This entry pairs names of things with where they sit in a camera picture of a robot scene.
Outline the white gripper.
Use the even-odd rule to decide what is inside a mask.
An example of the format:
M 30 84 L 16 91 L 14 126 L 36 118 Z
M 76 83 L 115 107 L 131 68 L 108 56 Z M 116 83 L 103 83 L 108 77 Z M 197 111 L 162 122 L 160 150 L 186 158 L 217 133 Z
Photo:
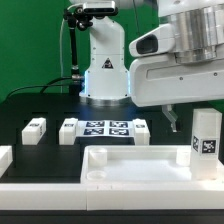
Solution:
M 129 45 L 132 101 L 139 107 L 163 105 L 177 131 L 171 104 L 224 99 L 224 35 L 217 29 L 187 31 L 167 23 Z

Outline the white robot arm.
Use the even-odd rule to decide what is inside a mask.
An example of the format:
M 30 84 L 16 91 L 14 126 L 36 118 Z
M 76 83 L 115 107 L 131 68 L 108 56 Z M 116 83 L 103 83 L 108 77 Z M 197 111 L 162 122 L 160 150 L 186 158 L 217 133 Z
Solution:
M 90 67 L 80 96 L 93 102 L 130 97 L 139 107 L 160 105 L 178 129 L 174 104 L 224 99 L 224 0 L 137 0 L 158 11 L 160 24 L 129 45 L 110 17 L 131 0 L 70 0 L 77 26 L 90 30 Z

